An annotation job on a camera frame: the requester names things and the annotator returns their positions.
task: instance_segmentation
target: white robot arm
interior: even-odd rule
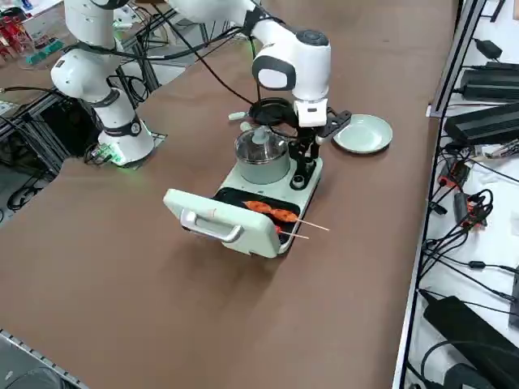
[[[300,127],[325,126],[332,49],[328,38],[312,30],[292,32],[251,0],[167,0],[194,22],[227,19],[249,29],[263,44],[252,74],[268,90],[292,91]]]
[[[227,19],[243,26],[248,35],[264,45],[252,66],[259,84],[268,90],[292,91],[298,126],[327,125],[331,46],[323,33],[292,32],[251,0],[166,2],[195,22]],[[79,41],[90,46],[121,49],[116,46],[112,30],[113,10],[127,3],[128,0],[65,0],[66,25]],[[126,93],[106,82],[119,64],[115,55],[72,49],[57,62],[51,76],[61,92],[92,105],[104,126],[99,142],[114,151],[117,165],[125,165],[147,156],[153,150],[153,139]]]

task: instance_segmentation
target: brown table surface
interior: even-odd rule
[[[91,388],[387,388],[425,209],[425,117],[453,34],[452,0],[273,0],[333,45],[330,103],[394,129],[391,147],[322,147],[324,175],[284,259],[183,231],[168,188],[212,195],[245,109],[200,65],[139,109],[169,135],[139,171],[69,161],[0,234],[0,325]],[[253,98],[251,52],[209,59]]]

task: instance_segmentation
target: light green plate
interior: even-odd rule
[[[371,154],[386,148],[392,141],[392,128],[381,118],[353,115],[351,123],[333,137],[348,152]]]

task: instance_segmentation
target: skewer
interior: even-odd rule
[[[309,221],[305,221],[305,220],[301,220],[301,219],[298,219],[298,221],[300,221],[301,223],[304,223],[304,224],[311,225],[312,227],[316,227],[318,229],[323,229],[324,231],[330,230],[330,229],[327,229],[326,227],[323,227],[322,225],[313,224],[313,223],[310,223]]]
[[[289,235],[291,237],[300,237],[301,239],[307,239],[310,240],[309,237],[304,237],[303,235],[297,235],[296,233],[286,233],[284,231],[279,231],[278,233],[282,233],[283,235]]]

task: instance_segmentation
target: steel pot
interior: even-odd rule
[[[265,126],[244,131],[235,143],[238,170],[253,184],[272,184],[290,170],[288,143]]]

